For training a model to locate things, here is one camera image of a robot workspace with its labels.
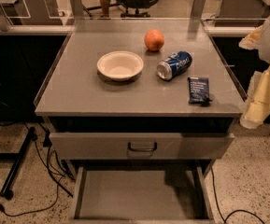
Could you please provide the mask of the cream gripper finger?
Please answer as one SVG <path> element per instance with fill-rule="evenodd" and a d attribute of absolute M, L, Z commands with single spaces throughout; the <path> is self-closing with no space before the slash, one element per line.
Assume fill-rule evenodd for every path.
<path fill-rule="evenodd" d="M 270 66 L 262 73 L 254 72 L 247 95 L 240 124 L 247 129 L 256 129 L 270 115 Z"/>
<path fill-rule="evenodd" d="M 262 26 L 256 27 L 250 34 L 245 36 L 238 46 L 242 49 L 257 49 L 259 47 L 260 37 L 262 33 Z"/>

